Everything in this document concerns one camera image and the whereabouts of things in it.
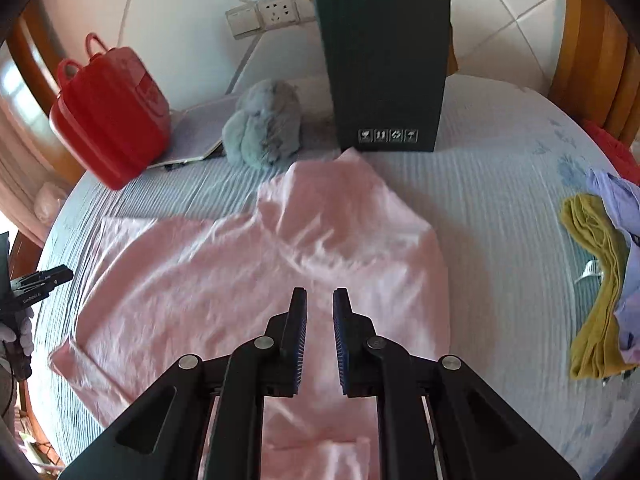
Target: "notebook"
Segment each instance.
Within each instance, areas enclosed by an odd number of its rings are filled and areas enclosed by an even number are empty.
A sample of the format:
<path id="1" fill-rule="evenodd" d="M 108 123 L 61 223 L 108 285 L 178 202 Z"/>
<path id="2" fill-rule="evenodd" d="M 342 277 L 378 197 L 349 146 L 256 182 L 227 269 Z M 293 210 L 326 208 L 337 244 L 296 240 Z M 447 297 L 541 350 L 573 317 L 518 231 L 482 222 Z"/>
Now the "notebook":
<path id="1" fill-rule="evenodd" d="M 226 96 L 174 114 L 169 147 L 149 168 L 204 160 L 214 153 L 222 145 L 222 128 L 237 101 L 238 96 Z"/>

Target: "gray plush toy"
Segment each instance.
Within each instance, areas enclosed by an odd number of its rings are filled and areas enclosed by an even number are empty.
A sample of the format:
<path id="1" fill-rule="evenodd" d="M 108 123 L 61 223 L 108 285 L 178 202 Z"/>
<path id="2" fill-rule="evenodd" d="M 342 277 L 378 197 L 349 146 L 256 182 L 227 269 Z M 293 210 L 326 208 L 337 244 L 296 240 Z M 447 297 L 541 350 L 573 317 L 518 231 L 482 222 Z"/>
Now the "gray plush toy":
<path id="1" fill-rule="evenodd" d="M 300 102 L 284 81 L 266 79 L 238 99 L 236 112 L 222 129 L 231 164 L 269 168 L 300 148 Z"/>

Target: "white glove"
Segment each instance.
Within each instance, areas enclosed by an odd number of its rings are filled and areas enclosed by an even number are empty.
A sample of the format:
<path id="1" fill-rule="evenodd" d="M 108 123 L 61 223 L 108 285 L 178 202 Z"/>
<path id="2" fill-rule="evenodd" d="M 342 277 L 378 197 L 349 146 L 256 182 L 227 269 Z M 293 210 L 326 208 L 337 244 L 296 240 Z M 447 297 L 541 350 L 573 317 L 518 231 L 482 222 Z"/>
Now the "white glove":
<path id="1" fill-rule="evenodd" d="M 33 309 L 29 307 L 24 311 L 27 317 L 22 320 L 20 324 L 20 346 L 25 355 L 29 356 L 33 352 L 33 335 L 31 334 L 31 318 L 33 317 Z M 11 330 L 7 325 L 0 323 L 0 342 L 6 341 L 7 343 L 13 343 L 17 339 L 15 332 Z M 11 368 L 9 361 L 5 359 L 4 345 L 0 344 L 0 365 L 9 373 Z"/>

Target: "curtain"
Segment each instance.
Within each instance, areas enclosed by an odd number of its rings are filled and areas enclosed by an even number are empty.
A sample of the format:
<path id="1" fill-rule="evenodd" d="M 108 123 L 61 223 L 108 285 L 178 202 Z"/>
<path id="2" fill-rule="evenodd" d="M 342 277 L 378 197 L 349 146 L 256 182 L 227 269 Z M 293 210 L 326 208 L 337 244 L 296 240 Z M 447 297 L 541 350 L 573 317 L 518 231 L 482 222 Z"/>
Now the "curtain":
<path id="1" fill-rule="evenodd" d="M 40 247 L 49 230 L 36 218 L 33 202 L 47 180 L 49 172 L 27 149 L 0 108 L 0 210 Z"/>

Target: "dark green box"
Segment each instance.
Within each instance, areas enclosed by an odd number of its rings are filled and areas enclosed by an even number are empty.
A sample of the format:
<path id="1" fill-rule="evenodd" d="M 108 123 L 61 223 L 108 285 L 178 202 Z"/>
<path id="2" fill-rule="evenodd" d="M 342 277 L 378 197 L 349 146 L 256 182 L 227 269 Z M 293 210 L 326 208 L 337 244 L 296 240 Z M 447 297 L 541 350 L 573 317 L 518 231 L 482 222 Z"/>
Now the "dark green box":
<path id="1" fill-rule="evenodd" d="M 343 150 L 432 152 L 450 0 L 316 0 Z"/>

